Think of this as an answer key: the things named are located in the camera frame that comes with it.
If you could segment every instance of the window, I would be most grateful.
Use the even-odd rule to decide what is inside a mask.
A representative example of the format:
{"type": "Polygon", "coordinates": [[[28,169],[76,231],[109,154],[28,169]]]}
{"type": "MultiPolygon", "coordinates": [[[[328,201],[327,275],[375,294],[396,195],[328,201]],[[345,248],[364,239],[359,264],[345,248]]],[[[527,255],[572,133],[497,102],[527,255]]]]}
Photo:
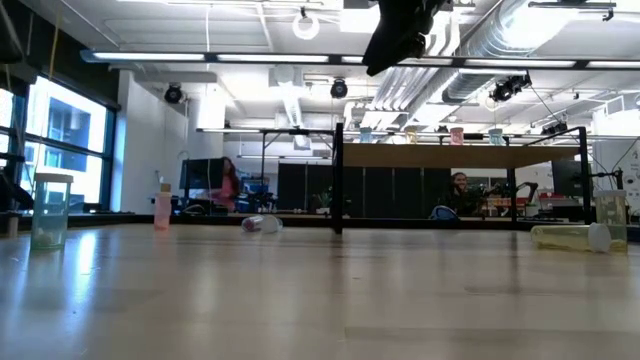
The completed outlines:
{"type": "MultiPolygon", "coordinates": [[[[74,201],[100,202],[101,158],[34,142],[26,143],[25,158],[26,162],[20,182],[23,189],[29,192],[33,191],[32,183],[36,172],[71,175],[73,176],[71,205],[74,205],[74,201]]],[[[65,186],[60,184],[60,189],[53,188],[52,191],[63,192],[65,186]]]]}
{"type": "MultiPolygon", "coordinates": [[[[112,120],[104,106],[39,77],[29,89],[22,188],[33,192],[35,173],[71,175],[71,211],[81,211],[83,202],[108,202],[101,196],[108,196],[110,186],[103,180],[103,164],[109,169],[112,163],[105,146],[112,120]]],[[[64,192],[64,185],[49,196],[58,192],[64,192]]]]}
{"type": "Polygon", "coordinates": [[[13,94],[6,90],[0,89],[0,126],[10,127],[12,114],[13,94]]]}
{"type": "Polygon", "coordinates": [[[29,90],[27,133],[104,151],[107,109],[39,77],[29,90]]]}

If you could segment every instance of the wooden shelf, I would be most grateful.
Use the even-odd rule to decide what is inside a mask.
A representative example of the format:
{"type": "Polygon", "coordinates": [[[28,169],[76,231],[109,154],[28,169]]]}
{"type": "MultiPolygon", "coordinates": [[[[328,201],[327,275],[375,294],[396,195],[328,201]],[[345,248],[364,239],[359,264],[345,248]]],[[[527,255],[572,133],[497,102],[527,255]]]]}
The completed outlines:
{"type": "Polygon", "coordinates": [[[573,159],[578,154],[577,146],[344,144],[344,166],[515,169],[548,161],[573,159]]]}

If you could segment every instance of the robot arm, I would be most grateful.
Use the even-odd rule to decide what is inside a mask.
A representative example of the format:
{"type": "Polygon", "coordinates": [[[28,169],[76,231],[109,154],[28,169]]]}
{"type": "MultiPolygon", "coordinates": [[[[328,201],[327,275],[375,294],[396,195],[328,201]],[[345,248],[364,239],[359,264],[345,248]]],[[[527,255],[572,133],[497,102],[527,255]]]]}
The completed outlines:
{"type": "Polygon", "coordinates": [[[380,23],[362,63],[374,76],[408,57],[420,58],[433,17],[450,0],[379,0],[380,23]]]}

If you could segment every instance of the wall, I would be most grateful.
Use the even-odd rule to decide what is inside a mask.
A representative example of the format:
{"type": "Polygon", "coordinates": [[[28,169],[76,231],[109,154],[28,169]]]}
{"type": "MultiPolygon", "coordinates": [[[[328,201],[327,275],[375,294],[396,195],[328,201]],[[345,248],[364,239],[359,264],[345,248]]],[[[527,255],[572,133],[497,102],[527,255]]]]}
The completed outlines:
{"type": "MultiPolygon", "coordinates": [[[[596,135],[638,136],[640,135],[640,111],[627,110],[607,114],[603,109],[593,114],[593,129],[596,135]]],[[[598,141],[593,144],[593,156],[597,160],[597,172],[622,169],[624,189],[631,211],[640,210],[640,146],[635,139],[598,141]]],[[[612,188],[609,178],[596,178],[597,188],[612,188]]]]}
{"type": "Polygon", "coordinates": [[[224,156],[224,135],[218,133],[196,132],[200,116],[200,100],[187,103],[189,114],[189,142],[187,150],[191,159],[215,159],[224,156]]]}
{"type": "Polygon", "coordinates": [[[187,149],[189,120],[133,80],[120,74],[111,208],[152,214],[150,198],[158,176],[179,194],[180,164],[187,149]]]}

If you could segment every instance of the table surface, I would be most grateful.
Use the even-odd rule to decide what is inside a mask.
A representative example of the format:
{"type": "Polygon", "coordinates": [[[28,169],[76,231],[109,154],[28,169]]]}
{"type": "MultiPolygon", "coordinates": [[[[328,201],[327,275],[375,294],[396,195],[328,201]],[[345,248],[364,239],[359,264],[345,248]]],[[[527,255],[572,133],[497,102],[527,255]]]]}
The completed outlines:
{"type": "Polygon", "coordinates": [[[496,231],[0,240],[0,359],[637,359],[640,258],[496,231]]]}
{"type": "Polygon", "coordinates": [[[577,146],[344,144],[344,166],[517,169],[578,154],[577,146]]]}

